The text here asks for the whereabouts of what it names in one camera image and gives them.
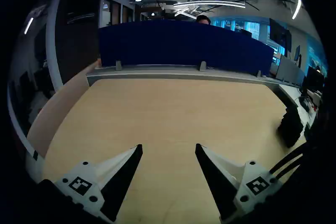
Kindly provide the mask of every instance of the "wooden table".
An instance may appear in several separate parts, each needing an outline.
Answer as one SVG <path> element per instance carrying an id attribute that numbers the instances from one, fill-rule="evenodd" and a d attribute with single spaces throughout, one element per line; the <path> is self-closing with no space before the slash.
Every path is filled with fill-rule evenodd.
<path id="1" fill-rule="evenodd" d="M 275 134 L 285 109 L 261 84 L 99 80 L 60 125 L 43 177 L 55 181 L 80 161 L 99 163 L 141 143 L 119 223 L 219 223 L 195 144 L 269 169 L 289 152 Z"/>

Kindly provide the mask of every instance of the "computer monitor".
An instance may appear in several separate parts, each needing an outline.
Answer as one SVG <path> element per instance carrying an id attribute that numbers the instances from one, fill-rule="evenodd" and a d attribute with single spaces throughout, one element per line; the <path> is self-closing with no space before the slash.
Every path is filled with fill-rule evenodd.
<path id="1" fill-rule="evenodd" d="M 300 46 L 298 46 L 295 51 L 294 61 L 297 61 L 299 59 L 299 55 L 300 55 Z"/>
<path id="2" fill-rule="evenodd" d="M 291 33 L 270 18 L 270 39 L 291 51 Z"/>
<path id="3" fill-rule="evenodd" d="M 315 70 L 313 67 L 308 68 L 307 76 L 304 78 L 302 87 L 310 91 L 322 92 L 324 76 Z"/>

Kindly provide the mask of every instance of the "window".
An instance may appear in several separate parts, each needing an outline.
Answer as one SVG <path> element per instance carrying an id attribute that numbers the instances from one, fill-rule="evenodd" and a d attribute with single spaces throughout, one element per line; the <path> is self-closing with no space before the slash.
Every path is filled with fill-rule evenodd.
<path id="1" fill-rule="evenodd" d="M 275 63 L 278 66 L 280 64 L 280 59 L 276 58 L 276 57 L 273 57 L 272 62 Z"/>
<path id="2" fill-rule="evenodd" d="M 234 30 L 235 29 L 244 29 L 244 21 L 235 21 Z"/>
<path id="3" fill-rule="evenodd" d="M 231 30 L 231 26 L 232 26 L 232 21 L 228 21 L 228 20 L 222 20 L 220 26 L 224 29 L 229 29 Z"/>
<path id="4" fill-rule="evenodd" d="M 245 22 L 244 29 L 252 33 L 252 38 L 259 40 L 260 24 L 252 23 L 252 22 Z"/>
<path id="5" fill-rule="evenodd" d="M 213 22 L 213 25 L 219 27 L 219 25 L 220 25 L 219 20 L 214 21 L 214 22 Z"/>
<path id="6" fill-rule="evenodd" d="M 102 27 L 120 24 L 121 4 L 112 0 L 103 1 Z"/>
<path id="7" fill-rule="evenodd" d="M 281 55 L 285 55 L 285 48 L 282 47 L 281 45 L 278 45 L 273 40 L 270 40 L 270 26 L 269 25 L 267 26 L 266 44 L 274 49 L 274 54 L 277 54 L 279 52 Z"/>

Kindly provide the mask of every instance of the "black hair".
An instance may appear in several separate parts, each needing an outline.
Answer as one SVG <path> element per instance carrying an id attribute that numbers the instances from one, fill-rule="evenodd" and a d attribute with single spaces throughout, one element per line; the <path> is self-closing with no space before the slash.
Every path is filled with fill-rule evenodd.
<path id="1" fill-rule="evenodd" d="M 196 22 L 198 23 L 201 20 L 207 20 L 209 22 L 209 24 L 211 24 L 211 20 L 207 16 L 205 16 L 205 15 L 199 15 L 199 16 L 197 16 Z"/>

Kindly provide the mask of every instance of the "person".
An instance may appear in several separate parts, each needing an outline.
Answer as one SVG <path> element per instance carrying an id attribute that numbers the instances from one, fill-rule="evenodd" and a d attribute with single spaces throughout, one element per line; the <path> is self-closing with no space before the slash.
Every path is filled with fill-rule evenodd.
<path id="1" fill-rule="evenodd" d="M 210 19 L 207 16 L 205 16 L 205 15 L 199 15 L 199 16 L 197 16 L 196 23 L 199 23 L 199 24 L 211 24 L 211 21 L 210 21 Z"/>

